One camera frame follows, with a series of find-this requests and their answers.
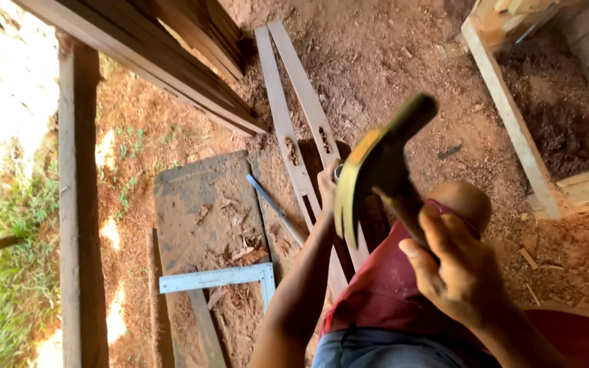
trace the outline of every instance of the knee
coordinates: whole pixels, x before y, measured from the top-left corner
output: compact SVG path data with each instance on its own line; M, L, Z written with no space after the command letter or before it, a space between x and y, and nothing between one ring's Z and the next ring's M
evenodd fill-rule
M439 184L427 197L453 210L479 233L486 230L492 204L483 190L466 181L455 180Z

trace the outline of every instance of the chisel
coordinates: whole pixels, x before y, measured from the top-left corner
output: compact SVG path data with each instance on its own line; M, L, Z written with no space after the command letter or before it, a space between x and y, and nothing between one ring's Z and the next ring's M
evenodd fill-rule
M283 211L281 211L276 206L276 203L274 203L274 201L270 198L270 196L267 195L267 193L265 192L265 190L263 190L263 188L260 186L260 184L258 184L258 182L256 181L256 179L254 179L254 177L251 176L250 173L247 174L247 180L256 189L256 191L258 192L258 195L260 195L261 197L263 197L267 201L267 203L270 205L270 207L272 207L272 209L274 210L274 212L276 212L276 215L281 219L281 222L283 223L283 226L285 226L285 228L288 229L288 232L290 232L290 235L292 235L292 237L294 238L294 240L297 243L299 243L300 246L303 246L304 243L306 242L306 237L301 232L299 232L297 230L297 228L294 227L290 221L288 221L288 219L285 217L285 213L283 213Z

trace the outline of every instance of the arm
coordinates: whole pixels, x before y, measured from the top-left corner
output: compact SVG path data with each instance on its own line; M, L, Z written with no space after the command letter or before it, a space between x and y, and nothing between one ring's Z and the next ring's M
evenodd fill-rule
M338 161L319 173L322 212L297 260L285 275L263 318L249 367L303 367L327 292L333 246L333 170Z
M440 265L411 239L399 247L425 297L469 328L504 368L570 366L506 293L491 247L456 216L439 215L431 206L420 213L420 225Z

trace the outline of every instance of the metal ruler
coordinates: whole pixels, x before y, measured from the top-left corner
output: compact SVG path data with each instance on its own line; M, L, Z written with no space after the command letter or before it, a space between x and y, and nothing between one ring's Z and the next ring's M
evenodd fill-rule
M159 287L161 294L167 294L177 291L214 288L216 286L252 281L260 281L263 312L265 313L267 304L272 300L274 290L276 290L272 262L252 264L244 267L232 267L230 269L163 276L159 280Z

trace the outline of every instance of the person's left hand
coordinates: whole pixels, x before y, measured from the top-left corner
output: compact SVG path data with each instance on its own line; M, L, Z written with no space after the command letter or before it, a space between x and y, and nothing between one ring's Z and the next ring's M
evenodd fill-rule
M333 171L338 167L339 159L331 162L324 171L317 174L317 184L319 185L319 194L322 196L322 211L333 213L335 205L335 189L337 184L333 180Z

